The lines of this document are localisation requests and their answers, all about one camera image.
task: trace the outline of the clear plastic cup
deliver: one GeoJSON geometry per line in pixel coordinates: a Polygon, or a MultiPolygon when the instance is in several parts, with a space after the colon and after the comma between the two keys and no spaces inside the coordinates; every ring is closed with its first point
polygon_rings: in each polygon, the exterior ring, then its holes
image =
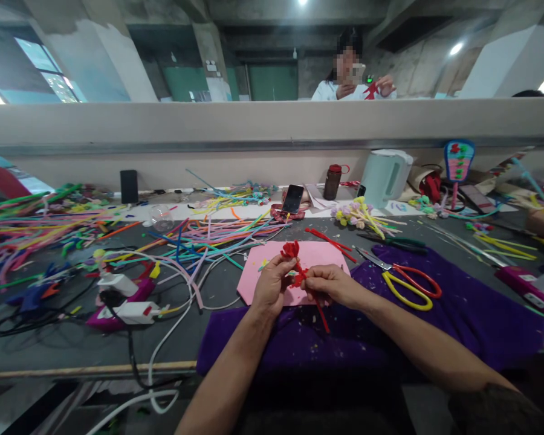
{"type": "Polygon", "coordinates": [[[166,233],[175,226],[171,211],[166,205],[154,205],[149,210],[149,214],[155,231],[166,233]]]}

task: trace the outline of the yellow-handled scissors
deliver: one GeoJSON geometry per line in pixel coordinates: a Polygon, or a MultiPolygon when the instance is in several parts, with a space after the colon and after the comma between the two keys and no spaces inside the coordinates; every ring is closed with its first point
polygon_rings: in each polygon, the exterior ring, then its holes
{"type": "Polygon", "coordinates": [[[441,297],[441,288],[439,285],[432,279],[429,275],[427,275],[425,272],[422,272],[418,269],[410,268],[408,266],[399,266],[398,264],[388,264],[374,255],[370,254],[369,252],[365,251],[364,249],[358,248],[357,251],[359,254],[361,254],[365,259],[369,260],[373,264],[376,264],[383,270],[383,278],[385,279],[385,282],[387,283],[387,287],[393,292],[393,294],[399,299],[401,302],[403,302],[406,305],[409,305],[411,308],[414,308],[419,311],[429,311],[433,307],[433,302],[430,298],[438,299],[441,297]],[[400,275],[402,275],[408,282],[402,281],[393,274],[391,274],[389,271],[393,269],[400,275]],[[416,273],[422,277],[424,277],[435,292],[430,292],[426,288],[423,288],[421,285],[417,284],[417,282],[414,281],[413,278],[411,278],[409,275],[407,275],[406,272],[413,272],[416,273]],[[395,286],[393,285],[392,281],[402,285],[408,290],[411,290],[413,293],[415,293],[417,296],[422,298],[425,301],[424,305],[418,305],[414,302],[411,302],[409,299],[405,298],[402,294],[400,294],[395,286]]]}

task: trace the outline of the white coat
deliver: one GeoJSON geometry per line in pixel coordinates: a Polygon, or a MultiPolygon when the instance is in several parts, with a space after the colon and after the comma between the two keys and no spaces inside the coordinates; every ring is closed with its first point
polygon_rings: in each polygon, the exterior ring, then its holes
{"type": "MultiPolygon", "coordinates": [[[[314,95],[312,96],[312,101],[336,101],[337,100],[337,89],[338,85],[334,82],[327,82],[326,80],[323,80],[319,83],[318,88],[316,88],[316,91],[314,92],[314,95]]],[[[368,89],[367,85],[358,85],[357,89],[351,94],[347,95],[345,98],[341,98],[339,101],[356,101],[356,100],[364,100],[369,93],[367,92],[364,94],[364,92],[368,89]]],[[[397,98],[397,91],[393,91],[389,94],[387,97],[382,97],[380,94],[375,92],[375,99],[376,100],[389,100],[389,99],[395,99],[397,98]]]]}

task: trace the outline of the red bottle cap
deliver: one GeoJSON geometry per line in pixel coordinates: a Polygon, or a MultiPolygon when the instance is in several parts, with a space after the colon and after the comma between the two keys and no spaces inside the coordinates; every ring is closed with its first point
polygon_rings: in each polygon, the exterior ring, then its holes
{"type": "Polygon", "coordinates": [[[341,165],[336,165],[336,164],[330,165],[330,166],[328,167],[328,170],[329,170],[330,172],[336,172],[336,173],[349,173],[349,172],[351,171],[351,168],[350,168],[348,165],[343,165],[343,166],[341,166],[341,165]],[[343,172],[343,166],[346,166],[346,168],[348,169],[347,172],[343,172]]]}

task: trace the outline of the table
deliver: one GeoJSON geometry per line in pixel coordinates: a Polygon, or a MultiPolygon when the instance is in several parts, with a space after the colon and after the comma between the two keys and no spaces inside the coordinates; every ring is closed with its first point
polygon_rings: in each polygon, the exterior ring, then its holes
{"type": "MultiPolygon", "coordinates": [[[[502,213],[501,219],[509,224],[521,225],[525,214],[523,212],[502,213]]],[[[436,233],[425,225],[418,223],[418,216],[395,217],[398,221],[407,222],[403,226],[403,236],[423,240],[440,254],[455,264],[458,264],[471,276],[485,282],[496,291],[518,303],[525,304],[524,300],[514,293],[508,286],[494,277],[494,269],[479,263],[475,258],[467,255],[462,249],[444,242],[436,233]]],[[[457,219],[438,219],[436,221],[441,227],[450,230],[452,233],[471,240],[471,233],[465,229],[465,222],[457,219]]],[[[275,240],[319,240],[315,236],[306,233],[305,228],[314,227],[325,233],[327,236],[338,240],[347,246],[360,246],[369,249],[372,242],[357,237],[359,230],[348,227],[343,228],[328,218],[306,218],[303,221],[295,222],[291,228],[283,230],[275,240]]],[[[88,258],[98,247],[117,248],[122,246],[140,247],[150,241],[149,236],[143,237],[147,229],[138,225],[130,230],[124,231],[115,237],[101,242],[99,245],[91,245],[87,250],[70,254],[69,261],[77,263],[88,258]]],[[[494,237],[500,239],[516,240],[520,243],[540,247],[537,253],[539,260],[528,262],[516,260],[531,272],[538,274],[538,266],[544,264],[544,247],[529,239],[522,239],[514,236],[508,230],[496,228],[492,231],[494,237]]],[[[162,246],[151,250],[151,254],[160,254],[167,251],[168,247],[162,246]]],[[[24,272],[13,274],[10,279],[18,279],[39,273],[46,269],[52,261],[62,263],[60,252],[57,250],[43,251],[35,254],[35,263],[27,267],[24,272]]],[[[244,263],[241,255],[235,255],[235,260],[240,264],[244,263]]],[[[138,276],[143,270],[139,265],[125,272],[129,277],[138,276]]],[[[161,276],[167,276],[171,270],[165,269],[161,276]]],[[[238,297],[236,285],[240,278],[241,271],[230,262],[222,262],[208,276],[202,289],[202,298],[206,306],[223,306],[238,297]]],[[[74,278],[63,287],[62,293],[52,298],[49,304],[60,306],[64,301],[70,299],[76,292],[84,289],[92,279],[83,277],[74,278]]],[[[0,294],[0,303],[15,291],[24,289],[24,285],[10,288],[5,294],[0,294]]],[[[96,286],[87,292],[76,305],[82,305],[82,312],[93,311],[95,308],[94,299],[96,286]]],[[[160,306],[169,303],[171,306],[178,306],[188,298],[187,286],[178,277],[154,290],[151,300],[160,306]]],[[[238,301],[233,308],[243,306],[243,301],[238,301]]],[[[5,317],[10,308],[0,312],[0,318],[5,317]]],[[[155,368],[157,373],[175,373],[194,370],[195,360],[210,312],[204,310],[199,312],[197,304],[194,303],[190,312],[176,328],[168,342],[158,355],[155,368]]],[[[135,354],[140,370],[145,370],[146,363],[151,357],[155,346],[172,327],[175,317],[167,315],[154,325],[144,327],[134,332],[135,354]]],[[[0,379],[19,378],[24,376],[48,376],[57,379],[78,379],[78,378],[108,378],[113,376],[129,377],[131,367],[128,363],[127,338],[124,332],[110,335],[101,334],[99,331],[70,321],[60,324],[46,326],[41,330],[22,333],[12,337],[0,338],[0,379]]]]}

